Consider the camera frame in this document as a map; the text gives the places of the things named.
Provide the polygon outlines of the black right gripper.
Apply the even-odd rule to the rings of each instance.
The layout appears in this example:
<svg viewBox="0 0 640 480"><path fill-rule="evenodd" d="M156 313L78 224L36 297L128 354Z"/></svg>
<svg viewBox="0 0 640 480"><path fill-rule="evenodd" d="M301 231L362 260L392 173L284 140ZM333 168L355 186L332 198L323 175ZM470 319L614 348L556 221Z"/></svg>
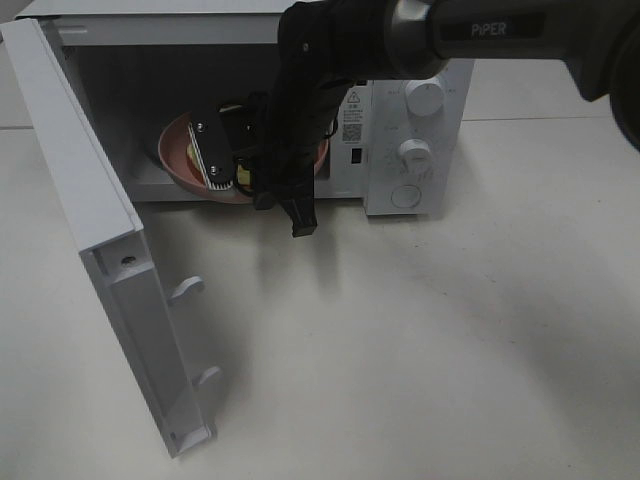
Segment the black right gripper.
<svg viewBox="0 0 640 480"><path fill-rule="evenodd" d="M270 91L252 99L257 147L235 158L234 186L257 211L282 200L293 237L310 236L317 228L315 166L334 134L344 97L343 75L281 65Z"/></svg>

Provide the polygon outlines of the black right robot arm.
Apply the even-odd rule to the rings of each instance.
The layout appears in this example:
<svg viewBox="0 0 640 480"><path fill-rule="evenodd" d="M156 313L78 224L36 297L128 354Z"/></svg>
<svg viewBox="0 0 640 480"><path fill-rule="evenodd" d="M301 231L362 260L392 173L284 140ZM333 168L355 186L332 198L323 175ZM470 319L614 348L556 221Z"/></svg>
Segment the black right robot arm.
<svg viewBox="0 0 640 480"><path fill-rule="evenodd" d="M280 16L278 75L246 159L253 205L284 209L294 236L317 226L313 163L360 80L418 80L455 59L562 61L586 101L610 100L639 142L639 5L635 1L312 1Z"/></svg>

